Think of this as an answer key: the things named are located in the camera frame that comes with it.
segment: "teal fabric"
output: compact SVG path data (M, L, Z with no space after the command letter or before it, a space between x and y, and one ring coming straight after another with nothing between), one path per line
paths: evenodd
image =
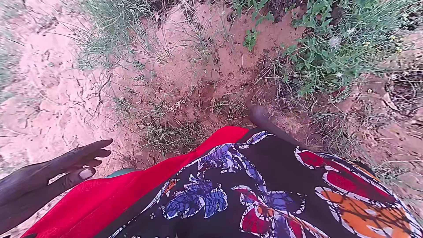
M120 169L118 171L114 171L113 173L111 173L110 175L106 176L106 178L113 178L122 174L127 174L133 171L137 171L138 169L134 169L134 168L123 168Z

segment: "patterned fabric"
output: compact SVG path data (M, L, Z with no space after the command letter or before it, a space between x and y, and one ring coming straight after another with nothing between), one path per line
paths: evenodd
M97 237L422 237L397 196L354 163L266 131L242 141L187 164Z

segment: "red cloth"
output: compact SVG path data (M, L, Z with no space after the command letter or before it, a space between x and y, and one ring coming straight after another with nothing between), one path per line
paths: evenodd
M69 191L23 236L37 233L37 238L91 238L180 168L215 146L236 142L247 131L226 126L185 155L169 158L146 170L87 180Z

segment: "foot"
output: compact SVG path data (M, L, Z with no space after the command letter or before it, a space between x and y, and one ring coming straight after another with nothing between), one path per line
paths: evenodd
M261 105L252 105L249 114L250 121L258 127L263 127L268 124L269 118L267 117L266 109Z

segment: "leg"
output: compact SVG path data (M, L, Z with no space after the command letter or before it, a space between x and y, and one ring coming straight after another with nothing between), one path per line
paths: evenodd
M271 123L269 118L267 118L267 112L263 106L252 105L249 117L250 121L257 127L260 127L291 144L298 145L303 149L308 149L303 143L292 138L290 135L286 134L286 132L277 127L277 125Z

